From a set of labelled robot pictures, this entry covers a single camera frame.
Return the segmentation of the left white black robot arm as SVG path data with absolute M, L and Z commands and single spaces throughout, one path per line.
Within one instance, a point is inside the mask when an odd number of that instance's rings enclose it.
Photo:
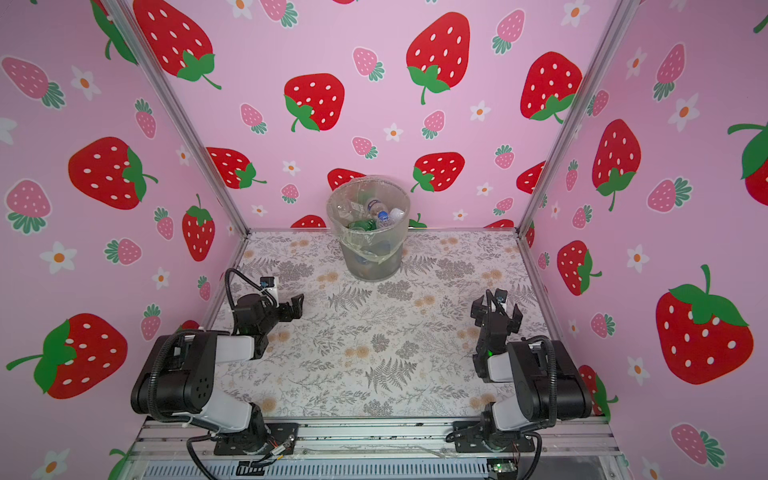
M 278 300 L 278 279 L 255 281 L 236 268 L 224 273 L 233 329 L 181 329 L 154 344 L 130 394 L 133 411 L 162 423 L 203 428 L 226 453 L 255 454 L 275 445 L 262 409 L 215 386 L 219 364 L 261 359 L 280 323 L 303 316 L 305 296 Z

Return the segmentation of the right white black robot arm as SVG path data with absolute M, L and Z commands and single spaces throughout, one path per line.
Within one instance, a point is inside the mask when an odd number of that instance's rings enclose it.
M 473 301 L 470 317 L 480 332 L 472 362 L 480 380 L 509 384 L 514 395 L 489 402 L 477 424 L 454 431 L 455 443 L 503 451 L 559 421 L 591 415 L 590 390 L 562 342 L 545 335 L 509 339 L 519 332 L 523 314 L 507 299 L 507 291 L 496 289 Z

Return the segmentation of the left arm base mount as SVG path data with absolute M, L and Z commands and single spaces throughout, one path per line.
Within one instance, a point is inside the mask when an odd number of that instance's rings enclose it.
M 264 428 L 220 434 L 214 447 L 216 456 L 248 455 L 274 457 L 291 455 L 299 433 L 294 422 L 266 423 Z

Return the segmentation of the clear bottle red cap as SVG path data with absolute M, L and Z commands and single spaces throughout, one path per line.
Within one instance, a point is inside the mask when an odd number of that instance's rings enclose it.
M 399 208 L 393 208 L 388 214 L 388 220 L 393 224 L 400 222 L 405 217 L 405 212 Z

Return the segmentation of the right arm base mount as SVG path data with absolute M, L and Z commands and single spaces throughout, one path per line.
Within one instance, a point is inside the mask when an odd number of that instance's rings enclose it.
M 479 420 L 455 421 L 445 437 L 459 453 L 532 453 L 536 444 L 515 432 L 499 432 Z

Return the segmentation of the small bottle blue label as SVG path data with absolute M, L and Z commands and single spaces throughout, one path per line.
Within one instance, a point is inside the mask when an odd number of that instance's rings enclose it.
M 393 225 L 393 217 L 387 211 L 380 211 L 376 215 L 376 228 L 384 229 Z

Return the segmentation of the green bottle yellow cap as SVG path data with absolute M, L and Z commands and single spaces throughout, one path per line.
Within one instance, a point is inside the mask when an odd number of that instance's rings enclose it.
M 363 219 L 350 222 L 347 225 L 350 231 L 371 232 L 377 229 L 377 222 L 374 219 Z

